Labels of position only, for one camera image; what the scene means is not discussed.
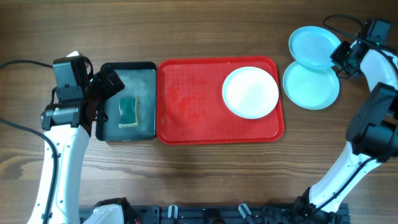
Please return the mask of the white plate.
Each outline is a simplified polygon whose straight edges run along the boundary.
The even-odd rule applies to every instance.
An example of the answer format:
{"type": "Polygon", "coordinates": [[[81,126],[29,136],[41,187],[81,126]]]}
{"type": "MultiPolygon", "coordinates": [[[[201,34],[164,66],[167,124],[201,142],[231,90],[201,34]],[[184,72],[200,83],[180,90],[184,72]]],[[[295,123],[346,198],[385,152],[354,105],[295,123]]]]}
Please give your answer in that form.
{"type": "Polygon", "coordinates": [[[241,67],[224,80],[222,97],[227,108],[245,119],[270,114],[279,101],[279,87],[270,73],[257,67],[241,67]]]}

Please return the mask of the yellow green sponge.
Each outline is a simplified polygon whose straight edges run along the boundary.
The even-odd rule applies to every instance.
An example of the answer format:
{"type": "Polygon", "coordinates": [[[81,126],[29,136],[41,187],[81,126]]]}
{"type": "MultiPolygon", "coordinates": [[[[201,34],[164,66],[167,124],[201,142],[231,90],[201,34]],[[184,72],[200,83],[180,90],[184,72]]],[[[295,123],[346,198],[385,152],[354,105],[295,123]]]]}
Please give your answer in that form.
{"type": "Polygon", "coordinates": [[[138,125],[137,100],[134,97],[125,97],[119,100],[119,127],[130,128],[138,125]]]}

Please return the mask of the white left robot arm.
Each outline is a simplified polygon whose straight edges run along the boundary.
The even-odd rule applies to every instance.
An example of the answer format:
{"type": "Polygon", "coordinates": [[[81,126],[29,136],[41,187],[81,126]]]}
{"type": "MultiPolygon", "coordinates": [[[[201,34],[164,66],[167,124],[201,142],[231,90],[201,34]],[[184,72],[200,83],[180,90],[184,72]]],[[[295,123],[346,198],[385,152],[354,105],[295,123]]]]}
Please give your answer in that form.
{"type": "Polygon", "coordinates": [[[85,66],[56,63],[58,103],[42,113],[45,154],[29,223],[79,223],[81,170],[98,105],[124,89],[109,65],[92,75],[85,66]]]}

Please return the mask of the light green plate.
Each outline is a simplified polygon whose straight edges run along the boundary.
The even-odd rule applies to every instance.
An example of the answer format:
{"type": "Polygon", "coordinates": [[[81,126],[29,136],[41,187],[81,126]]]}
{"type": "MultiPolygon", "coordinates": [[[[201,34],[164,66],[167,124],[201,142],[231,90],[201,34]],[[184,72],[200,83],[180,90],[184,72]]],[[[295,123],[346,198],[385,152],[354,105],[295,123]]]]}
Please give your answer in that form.
{"type": "Polygon", "coordinates": [[[282,84],[288,98],[308,110],[329,107],[340,93],[340,81],[332,68],[314,70],[298,62],[286,68],[282,84]]]}
{"type": "Polygon", "coordinates": [[[289,37],[290,54],[299,64],[312,69],[334,66],[330,56],[340,44],[335,34],[317,26],[298,28],[289,37]]]}

